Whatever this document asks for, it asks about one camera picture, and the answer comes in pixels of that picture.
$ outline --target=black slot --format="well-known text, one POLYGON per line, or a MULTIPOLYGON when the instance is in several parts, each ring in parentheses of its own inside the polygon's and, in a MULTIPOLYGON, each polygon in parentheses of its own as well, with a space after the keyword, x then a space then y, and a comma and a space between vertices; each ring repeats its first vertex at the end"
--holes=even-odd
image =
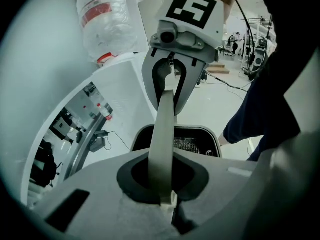
POLYGON ((45 221, 55 229, 65 232, 89 195, 87 191, 75 190, 45 221))

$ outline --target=white floor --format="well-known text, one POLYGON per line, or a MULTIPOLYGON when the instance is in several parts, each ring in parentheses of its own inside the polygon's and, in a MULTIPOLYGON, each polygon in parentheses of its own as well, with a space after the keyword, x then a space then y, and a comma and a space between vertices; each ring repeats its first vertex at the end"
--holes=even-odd
MULTIPOLYGON (((248 77, 240 73, 239 59, 239 56, 222 56, 220 62, 225 64, 230 74, 215 74, 215 76, 235 87, 248 84, 250 82, 248 77)), ((245 96, 244 91, 227 87, 208 76, 206 83, 201 83, 200 88, 194 89, 183 111, 178 115, 178 124, 205 126, 219 137, 229 120, 238 111, 245 96)), ((253 150, 261 138, 262 136, 251 139, 253 150)), ((253 150, 249 140, 221 148, 223 158, 234 160, 247 160, 253 150)))

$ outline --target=gray strap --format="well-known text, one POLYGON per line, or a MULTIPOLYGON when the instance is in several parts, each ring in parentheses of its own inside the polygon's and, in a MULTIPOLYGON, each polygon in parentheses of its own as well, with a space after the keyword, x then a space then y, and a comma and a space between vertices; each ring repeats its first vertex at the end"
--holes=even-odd
POLYGON ((160 100, 148 158, 149 185, 159 193, 162 204, 172 203, 174 132, 174 93, 168 90, 160 100))

